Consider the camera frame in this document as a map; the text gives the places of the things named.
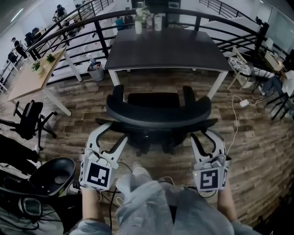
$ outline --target power adapter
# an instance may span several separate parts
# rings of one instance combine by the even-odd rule
[[[240,104],[241,108],[243,108],[243,107],[248,106],[249,105],[249,102],[248,102],[248,100],[243,100],[239,104]]]

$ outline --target ceiling light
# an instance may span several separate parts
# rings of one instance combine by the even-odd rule
[[[10,20],[12,22],[21,12],[23,11],[23,8],[19,10],[19,12]]]

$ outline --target potted plant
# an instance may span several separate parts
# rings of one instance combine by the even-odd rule
[[[54,57],[52,54],[49,54],[49,55],[47,55],[46,60],[47,60],[49,63],[52,63],[53,61],[55,61],[55,57]]]
[[[136,9],[135,30],[137,34],[142,33],[142,23],[146,21],[148,16],[150,16],[150,11],[146,6]]]
[[[43,71],[43,67],[40,65],[40,61],[36,61],[35,63],[33,63],[32,65],[32,70],[36,71],[36,73],[39,75],[42,73]]]

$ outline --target floor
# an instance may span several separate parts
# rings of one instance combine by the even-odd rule
[[[134,92],[178,92],[183,102],[182,87],[189,85],[193,88],[197,97],[208,94],[217,77],[215,72],[191,71],[184,69],[170,70],[137,70],[119,72],[121,83],[125,85],[125,93]],[[236,82],[230,91],[226,88],[232,81],[229,75],[212,100],[211,118],[218,118],[218,123],[212,128],[219,132],[226,141],[228,149],[232,142],[235,127],[235,115],[232,109],[232,97],[238,95],[241,99],[248,99],[255,103],[261,99],[258,91],[254,94],[251,89],[239,91],[240,85]],[[105,80],[96,83],[89,77],[84,77],[83,82],[77,79],[50,84],[49,90],[72,112],[68,117],[57,109],[42,94],[36,93],[20,100],[24,106],[31,99],[44,102],[43,115],[51,111],[57,111],[49,124],[57,134],[57,139],[44,133],[42,146],[44,150],[40,154],[42,161],[48,161],[54,157],[67,156],[76,161],[76,174],[79,173],[79,156],[84,153],[85,144],[89,133],[98,125],[95,118],[109,118],[106,113],[105,101],[111,94],[113,85],[106,73]],[[0,94],[0,118],[18,121],[12,117],[14,105],[7,103],[9,92]],[[271,121],[270,107],[265,107],[265,102],[256,106],[240,108],[239,98],[234,97],[234,108],[238,117],[238,133],[235,143],[231,147],[229,156],[232,158],[230,169],[230,182],[236,203],[237,214],[241,222],[254,226],[260,215],[268,216],[279,203],[279,196],[288,191],[294,169],[294,132],[290,119],[279,118]],[[9,128],[1,125],[0,134],[14,138],[29,148],[33,148],[37,139],[22,140]],[[100,141],[103,149],[109,149],[116,142],[120,134],[108,132]],[[204,142],[205,149],[211,146]],[[192,166],[194,158],[189,139],[183,145],[175,149],[175,155],[165,155],[162,152],[150,152],[137,158],[136,152],[126,146],[120,161],[132,165],[135,160],[140,160],[154,179],[163,176],[172,176],[176,184],[193,185]],[[121,166],[118,176],[128,173],[128,169]],[[215,205],[217,197],[208,201]],[[109,222],[109,202],[103,199],[103,213]],[[115,216],[116,207],[112,207],[112,217]],[[117,230],[118,224],[114,221],[113,230]]]

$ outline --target trash can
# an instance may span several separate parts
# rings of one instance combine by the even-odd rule
[[[104,71],[101,67],[101,62],[95,62],[89,65],[88,73],[96,81],[102,81],[104,79]]]

